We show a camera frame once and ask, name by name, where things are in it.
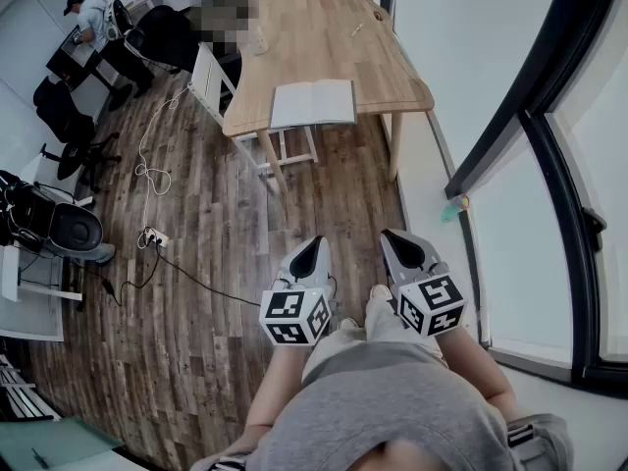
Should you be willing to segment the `white drawer cabinet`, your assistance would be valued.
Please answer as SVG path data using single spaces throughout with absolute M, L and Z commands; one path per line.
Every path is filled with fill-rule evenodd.
M 136 23 L 151 9 L 163 4 L 163 0 L 133 0 L 126 5 L 131 20 Z

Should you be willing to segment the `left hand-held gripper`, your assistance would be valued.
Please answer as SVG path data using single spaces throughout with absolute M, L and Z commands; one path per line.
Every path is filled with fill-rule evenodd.
M 265 290 L 259 324 L 275 346 L 314 346 L 329 331 L 337 283 L 328 278 L 327 239 L 316 235 L 302 242 L 281 262 L 283 278 Z

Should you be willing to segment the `person's beige trousers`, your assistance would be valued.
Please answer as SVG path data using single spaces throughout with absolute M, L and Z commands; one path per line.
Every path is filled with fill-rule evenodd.
M 340 328 L 318 342 L 305 365 L 302 384 L 308 386 L 340 372 L 414 361 L 445 365 L 434 339 L 424 339 L 413 329 L 406 329 L 388 301 L 373 297 L 367 304 L 363 326 Z

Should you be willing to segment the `glass desk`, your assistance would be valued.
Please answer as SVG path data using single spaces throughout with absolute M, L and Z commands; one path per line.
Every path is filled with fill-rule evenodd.
M 35 461 L 32 448 L 53 468 L 123 445 L 77 418 L 0 423 L 0 458 L 12 471 L 44 470 Z

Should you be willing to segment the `person's left forearm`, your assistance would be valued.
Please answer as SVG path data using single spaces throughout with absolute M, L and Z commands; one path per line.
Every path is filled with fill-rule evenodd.
M 310 347 L 276 346 L 246 418 L 246 429 L 271 428 L 301 391 Z

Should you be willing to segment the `black cabinet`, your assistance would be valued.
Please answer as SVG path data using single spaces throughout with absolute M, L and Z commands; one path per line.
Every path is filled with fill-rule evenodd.
M 46 64 L 46 68 L 70 90 L 78 88 L 101 61 L 99 54 L 88 43 L 75 44 L 77 36 L 80 36 L 79 26 L 72 29 Z

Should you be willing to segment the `wooden table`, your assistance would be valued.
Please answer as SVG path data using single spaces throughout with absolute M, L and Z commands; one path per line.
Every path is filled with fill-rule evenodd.
M 319 79 L 353 82 L 357 116 L 392 117 L 389 179 L 397 175 L 402 118 L 428 112 L 434 98 L 405 58 L 393 21 L 373 0 L 250 0 L 256 13 L 239 48 L 241 73 L 222 131 L 256 133 L 282 192 L 288 190 L 269 131 L 274 89 Z M 352 31 L 364 27 L 354 36 Z M 268 51 L 256 56 L 251 32 L 263 29 Z

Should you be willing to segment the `grey notebook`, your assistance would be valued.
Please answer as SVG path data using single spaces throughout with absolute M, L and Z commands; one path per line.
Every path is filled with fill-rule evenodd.
M 269 130 L 357 123 L 353 82 L 319 79 L 274 89 Z

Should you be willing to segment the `black office chair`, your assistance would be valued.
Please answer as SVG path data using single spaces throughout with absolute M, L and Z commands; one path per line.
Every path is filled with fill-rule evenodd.
M 104 154 L 108 143 L 117 140 L 120 134 L 112 132 L 104 140 L 94 142 L 96 130 L 93 119 L 78 110 L 69 88 L 62 81 L 53 83 L 45 78 L 33 94 L 33 104 L 37 116 L 64 145 L 60 156 L 47 151 L 46 145 L 40 151 L 45 158 L 58 163 L 58 180 L 67 179 L 83 168 L 79 182 L 98 193 L 100 187 L 96 184 L 97 166 L 101 163 L 122 161 L 119 155 Z

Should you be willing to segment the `white chair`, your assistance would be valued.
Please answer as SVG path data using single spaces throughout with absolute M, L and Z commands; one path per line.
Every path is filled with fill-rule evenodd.
M 188 90 L 212 116 L 220 128 L 222 128 L 224 117 L 220 111 L 221 101 L 225 99 L 228 94 L 234 95 L 236 88 L 206 43 L 201 42 L 199 44 L 191 80 L 188 83 Z M 308 145 L 307 152 L 295 156 L 288 156 L 286 144 L 286 133 L 288 131 L 298 131 L 300 135 L 304 136 Z M 269 131 L 269 135 L 274 134 L 278 136 L 280 156 L 277 157 L 277 160 L 280 167 L 307 161 L 318 162 L 318 154 L 310 126 Z M 268 162 L 257 163 L 245 145 L 246 142 L 256 138 L 256 133 L 248 133 L 236 136 L 233 139 L 233 143 L 257 174 L 263 175 L 272 170 L 271 165 Z

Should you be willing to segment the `black window frame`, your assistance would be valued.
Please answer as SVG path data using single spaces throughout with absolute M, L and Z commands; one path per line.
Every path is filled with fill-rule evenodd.
M 445 187 L 447 198 L 468 192 L 497 162 L 522 127 L 549 190 L 566 256 L 572 300 L 569 367 L 488 349 L 498 364 L 571 389 L 628 400 L 628 361 L 601 358 L 602 288 L 588 239 L 575 176 L 550 130 L 546 110 L 575 78 L 602 30 L 612 0 L 551 0 L 530 52 L 495 114 Z

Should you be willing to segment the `white power strip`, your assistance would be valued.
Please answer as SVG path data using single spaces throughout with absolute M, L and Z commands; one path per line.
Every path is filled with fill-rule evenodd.
M 168 245 L 170 238 L 165 234 L 162 234 L 151 227 L 146 227 L 138 238 L 138 246 L 140 248 L 146 248 L 151 244 L 155 244 L 160 247 Z

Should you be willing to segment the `person's grey shirt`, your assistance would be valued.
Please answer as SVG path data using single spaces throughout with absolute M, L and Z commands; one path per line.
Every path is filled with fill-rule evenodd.
M 340 372 L 305 386 L 271 428 L 246 429 L 190 471 L 573 471 L 563 419 L 506 422 L 444 366 Z

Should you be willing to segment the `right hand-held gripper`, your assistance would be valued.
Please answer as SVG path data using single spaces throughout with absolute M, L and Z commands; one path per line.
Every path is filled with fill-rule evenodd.
M 466 299 L 447 264 L 439 261 L 434 246 L 403 230 L 382 230 L 380 245 L 394 285 L 394 311 L 404 326 L 421 337 L 435 337 L 456 328 Z

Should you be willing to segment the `white desk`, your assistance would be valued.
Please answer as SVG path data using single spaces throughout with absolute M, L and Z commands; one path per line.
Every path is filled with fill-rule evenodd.
M 62 258 L 0 246 L 0 336 L 62 341 L 66 304 L 83 304 L 83 294 L 79 284 L 63 282 Z

